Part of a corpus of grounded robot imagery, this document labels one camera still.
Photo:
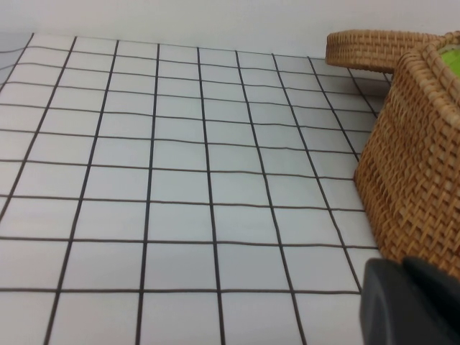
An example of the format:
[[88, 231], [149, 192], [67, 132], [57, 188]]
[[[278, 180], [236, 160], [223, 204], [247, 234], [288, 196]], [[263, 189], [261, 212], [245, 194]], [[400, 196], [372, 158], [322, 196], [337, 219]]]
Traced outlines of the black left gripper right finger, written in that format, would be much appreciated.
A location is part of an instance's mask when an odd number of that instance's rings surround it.
[[435, 265], [417, 257], [406, 257], [402, 266], [415, 284], [427, 295], [459, 297], [459, 281]]

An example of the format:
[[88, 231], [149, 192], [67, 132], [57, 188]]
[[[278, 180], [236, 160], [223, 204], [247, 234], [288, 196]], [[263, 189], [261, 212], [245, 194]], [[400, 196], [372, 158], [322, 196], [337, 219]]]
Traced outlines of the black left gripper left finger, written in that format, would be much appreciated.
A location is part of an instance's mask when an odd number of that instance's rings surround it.
[[365, 344], [458, 344], [459, 297], [425, 294], [403, 262], [370, 259], [360, 303]]

